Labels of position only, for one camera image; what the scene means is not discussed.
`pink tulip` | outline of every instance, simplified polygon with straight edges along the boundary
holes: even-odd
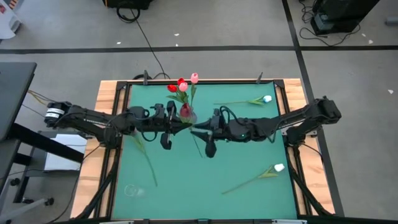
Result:
[[[185,92],[188,89],[188,83],[181,83],[178,88],[180,89],[180,91]]]
[[[199,81],[199,76],[198,76],[198,74],[195,72],[195,73],[193,73],[193,74],[191,75],[191,82],[192,82],[193,84],[196,84],[196,83],[198,83],[198,81]]]

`wooden table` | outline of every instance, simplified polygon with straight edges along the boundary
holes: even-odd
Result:
[[[116,92],[116,84],[118,81],[102,81],[99,86],[98,96],[95,104],[95,110],[111,114],[114,96]],[[287,94],[287,99],[289,101],[290,110],[297,110],[302,108],[307,104],[305,95],[303,92],[302,84],[299,78],[287,78],[284,79],[285,90]],[[284,113],[284,107],[281,102],[282,97],[280,92],[277,91],[280,110]],[[118,113],[121,112],[123,103],[123,90],[119,98]],[[305,140],[306,144],[312,146],[318,150],[318,143],[316,138],[307,137]],[[98,146],[98,142],[95,139],[89,140],[85,154],[87,155],[93,149]],[[114,152],[111,153],[111,158],[108,165],[108,171],[110,170],[113,163]],[[307,187],[311,190],[312,194],[317,198],[317,200],[323,205],[323,207],[331,213],[334,213],[333,203],[331,200],[331,195],[329,191],[328,182],[326,181],[325,171],[323,169],[323,163],[318,153],[307,148],[306,146],[300,147],[300,156],[303,166],[303,172],[305,176],[305,181]],[[98,189],[98,184],[100,182],[101,167],[103,165],[104,158],[104,148],[97,149],[92,155],[87,157],[82,165],[79,181],[76,189],[75,199],[73,201],[73,207],[71,212],[71,217],[79,215],[83,209],[88,205],[94,194]],[[292,149],[290,149],[290,158],[295,166],[294,157]],[[298,205],[300,208],[300,213],[305,214],[303,197],[300,188],[295,186]],[[104,193],[103,201],[101,204],[100,216],[106,215],[106,204],[108,200],[109,188]]]

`white tulip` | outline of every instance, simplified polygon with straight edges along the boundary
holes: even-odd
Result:
[[[274,166],[274,169],[275,169],[276,172],[280,172],[280,171],[285,169],[285,166],[283,164],[276,164]]]
[[[272,97],[269,96],[269,95],[267,95],[267,96],[264,96],[264,97],[262,98],[262,100],[263,100],[265,103],[268,103],[268,102],[271,102]]]

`red tulip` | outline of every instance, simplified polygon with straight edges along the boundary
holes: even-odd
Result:
[[[175,93],[177,91],[177,87],[175,85],[168,85],[167,89],[172,92]]]
[[[187,118],[190,117],[192,114],[192,109],[188,103],[184,103],[180,109],[180,116]]]
[[[177,81],[177,85],[180,86],[181,83],[184,83],[185,80],[183,78],[179,78]]]

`glass vase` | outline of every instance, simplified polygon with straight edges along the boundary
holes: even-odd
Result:
[[[180,108],[180,119],[183,123],[195,124],[197,122],[197,115],[193,111],[193,107],[189,103],[184,103]]]

